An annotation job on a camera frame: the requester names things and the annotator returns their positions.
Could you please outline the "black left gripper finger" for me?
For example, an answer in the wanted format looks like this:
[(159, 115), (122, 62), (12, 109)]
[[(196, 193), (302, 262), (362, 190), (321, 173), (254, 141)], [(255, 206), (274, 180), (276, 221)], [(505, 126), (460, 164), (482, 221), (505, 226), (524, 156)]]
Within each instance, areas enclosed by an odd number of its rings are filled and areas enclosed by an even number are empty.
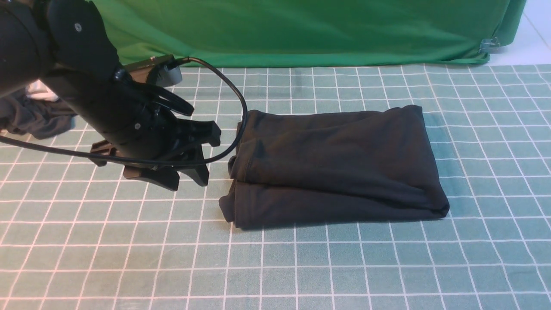
[(190, 177), (200, 186), (207, 186), (209, 170), (203, 153), (203, 145), (220, 145), (221, 129), (214, 121), (178, 120), (176, 171)]

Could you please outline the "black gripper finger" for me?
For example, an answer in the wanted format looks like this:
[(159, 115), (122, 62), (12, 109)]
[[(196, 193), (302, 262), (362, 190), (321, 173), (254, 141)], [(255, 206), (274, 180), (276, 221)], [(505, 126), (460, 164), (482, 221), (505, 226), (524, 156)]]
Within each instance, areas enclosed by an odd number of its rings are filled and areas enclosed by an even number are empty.
[[(92, 144), (90, 153), (116, 157), (124, 156), (114, 145), (112, 145), (112, 143), (106, 140)], [(145, 181), (172, 192), (178, 190), (180, 176), (176, 169), (171, 166), (162, 167), (128, 163), (124, 163), (123, 165), (123, 176), (126, 179)]]

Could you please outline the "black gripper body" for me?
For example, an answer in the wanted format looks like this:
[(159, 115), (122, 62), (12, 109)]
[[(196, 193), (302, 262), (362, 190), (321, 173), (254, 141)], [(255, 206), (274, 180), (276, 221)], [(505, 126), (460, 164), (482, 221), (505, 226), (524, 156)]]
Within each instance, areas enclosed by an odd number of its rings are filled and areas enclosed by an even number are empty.
[(69, 108), (119, 151), (118, 162), (180, 165), (186, 149), (186, 102), (155, 84), (136, 82), (125, 69), (96, 75), (54, 69), (43, 78)]

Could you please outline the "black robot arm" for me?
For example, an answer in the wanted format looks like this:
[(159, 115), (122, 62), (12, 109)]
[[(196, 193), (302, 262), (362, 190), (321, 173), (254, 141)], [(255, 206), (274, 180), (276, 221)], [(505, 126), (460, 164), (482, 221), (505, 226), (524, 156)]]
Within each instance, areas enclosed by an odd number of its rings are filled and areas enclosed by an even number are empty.
[(198, 185), (209, 179), (203, 145), (220, 145), (214, 121), (193, 121), (194, 108), (167, 90), (181, 82), (172, 55), (122, 65), (102, 16), (86, 0), (1, 2), (1, 97), (40, 81), (103, 140), (89, 152), (32, 145), (25, 149), (124, 165), (127, 179), (177, 191), (180, 174)]

